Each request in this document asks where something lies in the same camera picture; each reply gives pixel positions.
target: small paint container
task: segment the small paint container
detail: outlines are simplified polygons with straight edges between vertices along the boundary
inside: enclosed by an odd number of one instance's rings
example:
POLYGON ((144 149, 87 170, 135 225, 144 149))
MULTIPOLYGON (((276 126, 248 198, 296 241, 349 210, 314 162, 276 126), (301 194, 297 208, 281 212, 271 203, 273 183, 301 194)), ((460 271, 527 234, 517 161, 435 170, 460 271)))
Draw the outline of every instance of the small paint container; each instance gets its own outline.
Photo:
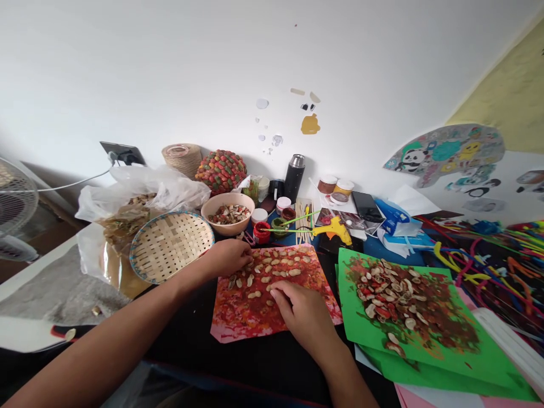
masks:
POLYGON ((334 187, 334 192, 339 192, 349 197, 354 187, 355 184, 353 184, 351 181, 341 178, 337 181, 336 186, 334 187))
POLYGON ((259 222, 266 222, 268 220, 268 212, 265 209, 254 209, 251 215, 251 225, 255 226, 259 222))
POLYGON ((266 177, 262 177, 259 180, 259 202, 263 202, 268 196, 268 188, 270 187, 270 180, 266 177))
POLYGON ((253 239, 257 245, 268 244, 270 242, 270 231, 261 231, 261 228, 269 230, 270 224, 260 222, 253 227, 253 239))
POLYGON ((349 197, 343 193, 335 192, 330 195, 330 200, 336 205, 344 205, 349 201, 349 197))
POLYGON ((317 189, 320 193, 331 194, 336 187, 338 179, 331 175, 324 175, 319 178, 319 183, 317 184, 317 189))
POLYGON ((276 201, 276 214, 281 216, 283 209, 287 207, 291 207, 291 200, 287 197, 278 198, 278 201, 276 201))
POLYGON ((272 220, 272 229, 273 230, 285 230, 285 232, 276 232, 276 231, 274 231, 274 237, 276 239, 278 239, 278 240, 284 238, 288 233, 289 226, 288 225, 286 225, 286 226, 281 225, 284 222, 287 222, 287 220, 285 220, 283 218, 274 218, 272 220))
POLYGON ((292 209, 291 207, 287 207, 286 209, 283 209, 282 211, 282 218, 285 221, 291 221, 296 218, 296 211, 292 209))

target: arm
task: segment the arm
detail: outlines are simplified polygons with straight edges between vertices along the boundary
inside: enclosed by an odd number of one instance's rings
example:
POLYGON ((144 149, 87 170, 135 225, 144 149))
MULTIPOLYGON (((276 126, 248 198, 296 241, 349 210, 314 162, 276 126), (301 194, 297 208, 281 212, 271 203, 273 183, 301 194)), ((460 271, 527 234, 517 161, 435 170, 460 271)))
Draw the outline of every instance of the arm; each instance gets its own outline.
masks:
POLYGON ((378 408, 321 295, 286 280, 273 283, 270 294, 293 336, 323 371, 334 406, 378 408))
POLYGON ((5 407, 100 406, 138 364, 185 297, 247 264, 249 245, 216 243, 203 257, 92 329, 25 384, 5 407))

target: green paint jar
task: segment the green paint jar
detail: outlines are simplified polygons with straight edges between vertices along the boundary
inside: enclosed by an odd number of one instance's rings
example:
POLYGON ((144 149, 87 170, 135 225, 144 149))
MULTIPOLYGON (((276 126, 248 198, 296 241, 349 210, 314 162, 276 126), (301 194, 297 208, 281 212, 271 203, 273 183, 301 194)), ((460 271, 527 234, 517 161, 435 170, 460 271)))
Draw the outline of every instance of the green paint jar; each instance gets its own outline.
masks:
POLYGON ((281 226, 280 224, 283 224, 284 222, 287 222, 283 218, 274 218, 272 220, 272 229, 273 230, 285 230, 285 232, 277 232, 274 231, 274 237, 278 240, 285 238, 288 234, 289 225, 281 226))

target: green cardboard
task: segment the green cardboard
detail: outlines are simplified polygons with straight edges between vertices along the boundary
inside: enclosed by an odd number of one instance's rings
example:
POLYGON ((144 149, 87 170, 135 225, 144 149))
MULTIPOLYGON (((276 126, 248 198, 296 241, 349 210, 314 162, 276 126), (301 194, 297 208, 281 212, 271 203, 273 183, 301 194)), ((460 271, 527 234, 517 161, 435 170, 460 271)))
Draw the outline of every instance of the green cardboard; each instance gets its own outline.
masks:
MULTIPOLYGON (((379 262, 368 255, 340 249, 338 289, 346 335, 350 341, 361 345, 386 378, 401 384, 539 401, 529 384, 463 303, 453 285, 449 270, 390 264, 399 274, 406 275, 404 271, 413 269, 427 279, 427 301, 434 301, 440 306, 438 310, 447 312, 446 324, 450 324, 451 320, 451 324, 455 324, 453 327, 462 329, 457 334, 448 336, 448 339, 471 339, 461 345, 456 343, 456 347, 445 347, 437 341, 437 337, 441 341, 444 337, 436 327, 436 331, 428 331, 431 339, 426 338, 424 341, 419 333, 404 325, 405 318, 402 316, 397 323, 391 319, 385 322, 379 322, 376 318, 370 319, 354 282, 358 282, 357 267, 349 267, 353 257, 358 265, 369 270, 379 262), (387 333, 393 333, 400 341, 406 359, 384 347, 389 342, 387 333)), ((444 316, 440 312, 436 312, 436 315, 444 316)), ((423 324, 418 321, 416 330, 419 330, 419 325, 423 324)))

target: black thermos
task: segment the black thermos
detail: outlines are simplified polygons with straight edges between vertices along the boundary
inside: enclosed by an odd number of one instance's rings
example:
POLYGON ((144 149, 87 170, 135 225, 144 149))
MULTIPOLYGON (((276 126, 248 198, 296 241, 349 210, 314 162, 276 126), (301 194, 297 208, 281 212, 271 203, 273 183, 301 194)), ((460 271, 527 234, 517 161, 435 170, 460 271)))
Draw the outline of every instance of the black thermos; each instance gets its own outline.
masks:
POLYGON ((306 163, 303 155, 293 155, 293 158, 289 162, 289 167, 287 167, 284 195, 291 199, 293 204, 296 202, 296 196, 299 194, 305 167, 306 163))

